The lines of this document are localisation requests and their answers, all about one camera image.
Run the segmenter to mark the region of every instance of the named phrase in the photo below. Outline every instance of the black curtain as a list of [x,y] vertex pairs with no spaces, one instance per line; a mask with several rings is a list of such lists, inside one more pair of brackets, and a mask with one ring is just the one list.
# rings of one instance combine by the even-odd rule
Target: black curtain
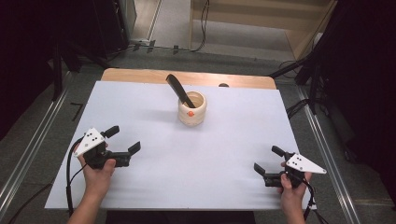
[[50,17],[42,1],[0,3],[0,139],[53,80]]
[[339,0],[333,18],[345,9],[318,49],[325,91],[355,134],[347,148],[380,173],[396,203],[396,1]]

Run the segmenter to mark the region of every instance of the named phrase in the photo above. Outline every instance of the black cable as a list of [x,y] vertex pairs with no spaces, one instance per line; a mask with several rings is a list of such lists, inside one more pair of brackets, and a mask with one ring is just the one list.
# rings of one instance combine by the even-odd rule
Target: black cable
[[83,166],[81,167],[81,169],[79,169],[79,170],[73,175],[72,179],[70,180],[70,184],[72,184],[74,177],[76,177],[76,175],[78,175],[79,172],[81,172],[87,165],[88,165],[88,163],[85,163],[85,165],[83,165]]
[[201,14],[201,30],[202,30],[202,42],[201,45],[197,48],[197,49],[193,49],[192,52],[196,52],[198,50],[200,50],[201,48],[203,48],[205,46],[205,42],[206,42],[206,23],[207,23],[207,15],[209,14],[209,7],[210,7],[210,3],[209,0],[206,1],[204,9],[202,10],[202,14]]
[[324,82],[323,79],[320,78],[318,80],[318,92],[319,92],[319,98],[318,100],[320,101],[320,106],[319,109],[326,115],[329,116],[329,111],[327,109],[327,106],[325,105],[327,99],[328,99],[328,95],[326,94],[325,90],[324,90]]
[[[297,175],[294,175],[292,173],[288,173],[288,175],[291,175],[293,178],[296,178],[296,179],[300,180],[301,182],[303,182],[306,185],[306,187],[308,188],[309,193],[311,194],[311,196],[309,197],[308,206],[306,207],[305,212],[304,212],[304,220],[306,220],[308,218],[309,212],[311,211],[311,207],[313,205],[315,205],[315,202],[314,202],[314,194],[315,194],[314,188],[312,188],[312,186],[308,183],[308,181],[306,181],[305,178],[301,179],[300,177],[298,177]],[[324,223],[329,224],[329,222],[326,219],[324,219],[323,216],[321,216],[319,214],[317,209],[314,209],[313,211],[317,215],[318,220],[319,220],[319,222],[321,224],[324,224]]]
[[18,209],[18,211],[15,213],[15,215],[9,220],[8,224],[13,224],[17,220],[18,215],[21,213],[21,211],[35,198],[37,197],[40,193],[42,193],[44,190],[48,189],[49,187],[52,186],[53,184],[53,178],[49,184],[44,186],[41,190],[39,190],[36,194],[34,194],[29,200],[27,200],[21,207]]
[[[139,48],[150,48],[150,49],[171,49],[174,50],[172,48],[168,48],[168,47],[155,47],[155,46],[140,46]],[[178,51],[187,51],[187,52],[192,52],[193,50],[191,49],[177,49]]]
[[[277,67],[277,69],[280,69],[284,63],[296,63],[296,61],[295,61],[295,60],[285,61],[285,62],[281,63],[281,64]],[[283,77],[286,77],[286,78],[294,78],[294,77],[288,77],[288,76],[286,76],[285,74],[282,74],[282,76],[283,76]]]
[[[117,52],[114,52],[114,53],[110,53],[110,54],[108,54],[108,55],[112,55],[112,54],[115,54],[115,56],[113,56],[112,58],[110,58],[110,59],[107,59],[107,60],[105,60],[105,62],[106,63],[109,63],[109,62],[111,62],[111,61],[113,61],[114,59],[116,59],[117,57],[119,57],[120,56],[120,54],[122,53],[122,52],[124,52],[124,51],[126,51],[126,50],[128,50],[128,49],[125,49],[125,50],[119,50],[119,51],[117,51]],[[92,64],[92,63],[94,63],[94,62],[87,62],[87,61],[83,61],[83,60],[81,60],[81,59],[79,59],[83,64]]]
[[72,199],[72,189],[71,189],[71,181],[70,181],[70,161],[73,155],[73,150],[76,147],[77,144],[79,144],[82,141],[82,138],[79,138],[73,146],[69,150],[69,154],[67,155],[67,164],[66,164],[66,198],[67,198],[67,206],[69,208],[69,216],[71,217],[74,212],[74,207],[73,207],[73,199]]
[[297,104],[292,105],[288,109],[286,109],[286,112],[288,114],[288,118],[291,119],[297,112],[299,112],[304,106],[308,105],[310,102],[309,99],[303,99],[299,101]]
[[309,61],[312,58],[312,54],[314,53],[314,51],[315,51],[315,38],[312,39],[311,51],[305,57],[303,57],[300,60],[296,60],[296,61],[285,61],[285,62],[283,62],[283,63],[289,63],[289,62],[294,62],[294,63],[292,63],[292,64],[290,64],[290,65],[288,65],[288,66],[286,66],[285,68],[282,68],[282,69],[280,69],[280,66],[279,66],[277,71],[275,71],[274,73],[268,75],[267,77],[272,77],[272,78],[277,78],[277,77],[280,77],[280,76],[287,77],[287,76],[285,76],[285,73],[287,73],[287,72],[289,72],[291,70],[298,75],[298,73],[294,69],[300,67],[305,62]]

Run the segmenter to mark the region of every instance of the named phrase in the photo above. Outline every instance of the white table surface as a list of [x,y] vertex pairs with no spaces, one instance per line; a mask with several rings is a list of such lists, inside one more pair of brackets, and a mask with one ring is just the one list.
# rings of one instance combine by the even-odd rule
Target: white table surface
[[[184,87],[202,92],[208,101],[205,121],[193,128],[178,120],[177,96],[166,84],[96,82],[70,146],[91,127],[102,132],[114,125],[120,132],[106,140],[108,150],[122,152],[141,142],[130,166],[116,169],[102,207],[279,209],[276,189],[265,187],[253,170],[254,162],[267,173],[283,170],[284,159],[271,151],[273,145],[298,152],[279,91]],[[66,158],[67,152],[46,208],[67,208]],[[73,158],[71,175],[79,168]],[[74,206],[84,189],[81,173],[72,183]]]

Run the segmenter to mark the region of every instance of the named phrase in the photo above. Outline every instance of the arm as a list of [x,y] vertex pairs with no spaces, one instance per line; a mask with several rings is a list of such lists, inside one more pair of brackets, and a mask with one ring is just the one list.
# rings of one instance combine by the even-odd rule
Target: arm
[[[309,182],[311,176],[311,173],[305,173],[306,181]],[[302,201],[305,194],[306,185],[302,183],[297,189],[293,189],[290,180],[285,174],[280,177],[280,181],[283,186],[283,192],[280,201],[288,224],[305,223]]]
[[[85,165],[84,158],[78,157],[81,165]],[[110,187],[111,176],[115,170],[116,161],[107,160],[102,170],[93,170],[90,166],[84,167],[85,192],[76,211],[69,218],[68,224],[94,223],[100,204]]]

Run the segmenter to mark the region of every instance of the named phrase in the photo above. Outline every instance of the metal rail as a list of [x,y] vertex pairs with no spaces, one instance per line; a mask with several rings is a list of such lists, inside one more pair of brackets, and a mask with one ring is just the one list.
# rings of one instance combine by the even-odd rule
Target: metal rail
[[0,193],[0,222],[3,219],[9,205],[11,204],[18,188],[21,185],[22,180],[26,176],[26,173],[32,164],[37,151],[40,149],[44,138],[47,135],[48,130],[52,122],[55,120],[58,114],[66,94],[68,93],[69,84],[74,80],[74,75],[71,72],[67,72],[64,77],[64,91],[57,101],[50,104],[46,115],[41,120],[38,128],[35,131],[29,145],[24,150],[20,160],[14,168],[14,171],[8,178],[6,184],[2,187]]
[[[300,86],[297,86],[297,91],[299,93],[300,99],[308,99],[308,96]],[[311,125],[312,131],[318,143],[318,148],[321,153],[321,156],[326,164],[326,167],[329,172],[330,179],[335,189],[335,193],[337,194],[338,201],[344,211],[344,215],[346,217],[346,221],[349,224],[360,224],[361,220],[359,219],[358,213],[355,209],[355,205],[352,202],[352,199],[349,195],[349,191],[347,190],[347,186],[340,175],[338,167],[335,163],[335,160],[332,156],[332,152],[330,150],[329,145],[327,144],[326,138],[323,134],[323,131],[320,128],[318,117],[313,115],[309,106],[306,105],[305,114],[308,117],[309,124]]]

